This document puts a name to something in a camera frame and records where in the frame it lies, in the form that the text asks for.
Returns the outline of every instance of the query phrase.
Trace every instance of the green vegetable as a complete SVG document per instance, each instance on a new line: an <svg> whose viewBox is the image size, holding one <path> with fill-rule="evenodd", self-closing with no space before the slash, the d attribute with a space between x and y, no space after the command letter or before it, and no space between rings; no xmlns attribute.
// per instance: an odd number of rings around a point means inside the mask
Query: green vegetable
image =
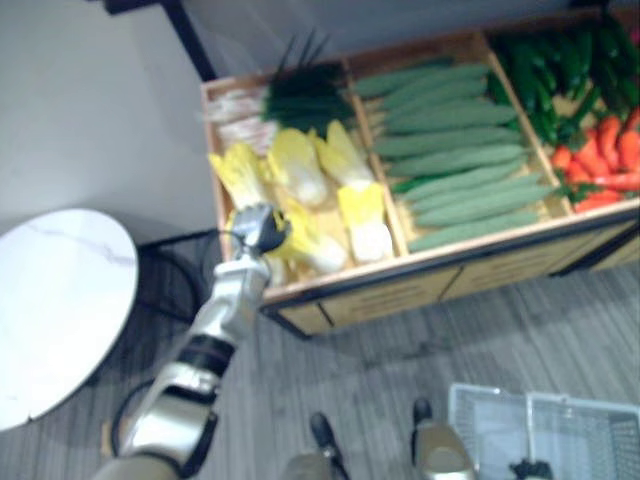
<svg viewBox="0 0 640 480"><path fill-rule="evenodd" d="M629 79L629 78L621 78L618 80L618 90L622 94L622 96L627 101L627 104L635 107L638 105L638 97L640 93L638 92L638 85Z"/></svg>
<svg viewBox="0 0 640 480"><path fill-rule="evenodd" d="M387 95L382 102L382 106L384 109L389 110L404 103L411 103L421 93L437 87L438 85L454 82L456 80L471 78L480 79L488 72L489 67L484 64L460 65L431 72L428 75L424 75L422 78L414 80L413 82L408 83Z"/></svg>
<svg viewBox="0 0 640 480"><path fill-rule="evenodd" d="M603 16L603 23L611 32L611 35L615 38L618 44L619 56L623 58L624 63L630 66L630 73L640 73L640 52L631 43L631 39L627 32L620 23L611 15L606 14Z"/></svg>
<svg viewBox="0 0 640 480"><path fill-rule="evenodd" d="M562 84L565 92L569 92L578 85L582 77L582 65L578 49L567 37L558 36L558 48L560 49L560 73L562 74Z"/></svg>
<svg viewBox="0 0 640 480"><path fill-rule="evenodd" d="M489 72L487 76L487 93L493 98L498 105L510 105L507 92L502 86L502 82L494 72Z"/></svg>
<svg viewBox="0 0 640 480"><path fill-rule="evenodd" d="M415 202L430 195L451 190L462 190L500 180L511 175L524 165L524 159L512 160L502 165L476 168L465 173L449 175L439 180L425 183L410 190L402 197L407 202Z"/></svg>
<svg viewBox="0 0 640 480"><path fill-rule="evenodd" d="M524 227L535 223L537 219L537 215L533 212L508 213L477 222L443 228L409 242L409 251L418 252L448 243L461 242L470 238L501 232L510 228Z"/></svg>
<svg viewBox="0 0 640 480"><path fill-rule="evenodd" d="M547 137L547 143L549 145L555 146L558 143L558 134L556 132L556 127L552 123L548 112L542 112L540 116L540 122L542 123L542 128L545 131Z"/></svg>
<svg viewBox="0 0 640 480"><path fill-rule="evenodd" d="M595 42L598 50L609 58L618 55L618 42L606 28L599 28L595 32Z"/></svg>
<svg viewBox="0 0 640 480"><path fill-rule="evenodd" d="M551 125L551 128L553 128L554 130L558 128L558 114L556 113L555 108L553 108L553 105L551 106L551 108L544 112L545 117L547 117L547 121L549 122L549 125Z"/></svg>
<svg viewBox="0 0 640 480"><path fill-rule="evenodd" d="M547 92L547 89L545 88L545 86L540 81L536 81L536 95L537 95L538 105L543 111L548 112L553 108L553 103L551 102L551 96L549 95L549 92Z"/></svg>
<svg viewBox="0 0 640 480"><path fill-rule="evenodd" d="M402 157L487 143L512 143L520 138L519 133L504 127L472 127L444 132L382 137L373 145L373 151L384 157Z"/></svg>
<svg viewBox="0 0 640 480"><path fill-rule="evenodd" d="M582 95L584 95L584 92L587 89L588 80L589 80L588 74L582 76L582 78L580 79L580 84L576 87L576 89L573 92L573 95L571 96L572 100L578 100L579 98L582 97Z"/></svg>
<svg viewBox="0 0 640 480"><path fill-rule="evenodd" d="M565 143L580 128L580 122L593 109L598 98L600 98L600 88L593 87L584 97L573 116L562 122L558 127L558 140L560 142Z"/></svg>
<svg viewBox="0 0 640 480"><path fill-rule="evenodd" d="M554 43L552 43L548 38L543 35L536 36L535 45L536 48L544 55L547 67L552 63L560 62L560 58L562 58L560 50L558 50Z"/></svg>
<svg viewBox="0 0 640 480"><path fill-rule="evenodd" d="M550 131L551 127L549 122L546 121L544 112L532 113L529 115L529 120L531 120L531 125L533 125L533 129L538 134L538 137L540 137L543 142L553 145L553 136Z"/></svg>
<svg viewBox="0 0 640 480"><path fill-rule="evenodd" d="M408 191L419 187L420 185L424 185L425 183L432 182L433 180L437 180L442 177L443 175L416 177L412 178L411 180L396 183L394 185L391 185L391 193L407 193Z"/></svg>
<svg viewBox="0 0 640 480"><path fill-rule="evenodd" d="M591 68L591 59L593 57L593 35L591 29L580 28L575 33L576 46L580 55L580 64L582 65L582 74L589 73Z"/></svg>
<svg viewBox="0 0 640 480"><path fill-rule="evenodd" d="M434 106L452 101L464 101L480 97L486 90L484 82L477 78L459 80L434 87L416 96L411 103L405 103L387 111L386 121L408 114L416 114Z"/></svg>
<svg viewBox="0 0 640 480"><path fill-rule="evenodd" d="M527 185L533 185L537 183L539 179L540 174L534 173L522 177L508 178L499 182L489 182L486 185L479 185L475 188L443 192L418 200L417 202L410 204L409 208L414 215L417 215L445 205L453 205L465 200L472 200L485 195L491 195L497 191L504 192L507 190L519 189Z"/></svg>
<svg viewBox="0 0 640 480"><path fill-rule="evenodd" d="M425 75L443 70L452 61L451 57L443 57L413 68L365 77L355 83L354 90L365 98L384 95Z"/></svg>
<svg viewBox="0 0 640 480"><path fill-rule="evenodd" d="M486 145L466 147L445 152L410 157L393 163L388 171L391 177L415 177L454 173L488 166L521 157L526 153L522 145Z"/></svg>
<svg viewBox="0 0 640 480"><path fill-rule="evenodd" d="M476 197L453 205L431 210L417 216L414 223L421 227L446 227L490 218L525 207L546 197L553 187L522 186L515 190L496 191L493 195Z"/></svg>
<svg viewBox="0 0 640 480"><path fill-rule="evenodd" d="M520 131L520 122L518 121L517 118L513 118L509 120L507 123L504 124L504 126L509 130L513 130L514 132Z"/></svg>
<svg viewBox="0 0 640 480"><path fill-rule="evenodd" d="M598 59L591 67L591 75L595 84L602 91L602 98L607 104L607 108L617 115L622 115L626 110L626 105L618 91L618 80L609 62L605 58Z"/></svg>
<svg viewBox="0 0 640 480"><path fill-rule="evenodd" d="M516 117L513 107L486 101L439 105L428 111L389 119L388 133L418 133L501 125Z"/></svg>
<svg viewBox="0 0 640 480"><path fill-rule="evenodd" d="M537 68L535 69L535 75L538 79L538 82L541 82L544 85L544 88L547 89L549 95L556 93L558 89L558 82L556 81L556 77L551 71L550 68Z"/></svg>
<svg viewBox="0 0 640 480"><path fill-rule="evenodd" d="M516 61L511 79L513 87L518 94L518 98L522 106L527 112L533 112L536 109L536 78L533 74L533 68L526 59Z"/></svg>

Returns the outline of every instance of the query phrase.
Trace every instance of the white plastic basket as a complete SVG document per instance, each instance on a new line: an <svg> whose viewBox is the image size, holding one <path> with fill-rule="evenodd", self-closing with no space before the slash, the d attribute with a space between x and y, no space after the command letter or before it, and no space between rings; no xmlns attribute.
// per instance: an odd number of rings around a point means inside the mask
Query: white plastic basket
<svg viewBox="0 0 640 480"><path fill-rule="evenodd" d="M524 458L560 480L640 479L639 406L454 384L449 423L482 480L513 478Z"/></svg>

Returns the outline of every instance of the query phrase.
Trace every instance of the black metal frame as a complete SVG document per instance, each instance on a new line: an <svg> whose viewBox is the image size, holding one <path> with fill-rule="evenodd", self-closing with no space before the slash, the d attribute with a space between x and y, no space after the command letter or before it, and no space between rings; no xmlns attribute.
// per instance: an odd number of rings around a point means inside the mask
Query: black metal frame
<svg viewBox="0 0 640 480"><path fill-rule="evenodd" d="M151 5L160 5L164 10L200 80L208 82L218 78L180 0L104 0L104 8L109 15L118 15Z"/></svg>

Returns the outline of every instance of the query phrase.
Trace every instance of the white wall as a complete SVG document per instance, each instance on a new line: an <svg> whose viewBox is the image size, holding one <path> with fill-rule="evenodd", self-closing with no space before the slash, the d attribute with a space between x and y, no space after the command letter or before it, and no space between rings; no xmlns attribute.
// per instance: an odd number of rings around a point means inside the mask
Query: white wall
<svg viewBox="0 0 640 480"><path fill-rule="evenodd" d="M216 68L277 65L292 35L316 27L327 55L371 49L474 25L562 9L569 0L185 0Z"/></svg>
<svg viewBox="0 0 640 480"><path fill-rule="evenodd" d="M159 7L0 0L0 233L83 206L138 241L215 223L199 79Z"/></svg>

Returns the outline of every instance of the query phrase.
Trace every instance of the black cable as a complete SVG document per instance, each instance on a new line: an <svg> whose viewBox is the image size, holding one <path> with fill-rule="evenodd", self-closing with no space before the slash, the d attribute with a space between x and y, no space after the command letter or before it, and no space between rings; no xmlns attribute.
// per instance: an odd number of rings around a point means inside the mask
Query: black cable
<svg viewBox="0 0 640 480"><path fill-rule="evenodd" d="M150 380L145 380L142 383L139 383L133 390L131 390L125 399L122 401L116 414L113 417L113 422L111 422L111 452L113 452L114 457L118 457L120 455L120 424L122 423L122 417L124 416L124 412L126 411L129 403L136 396L137 393L141 392L145 388L149 388L153 385L155 378Z"/></svg>

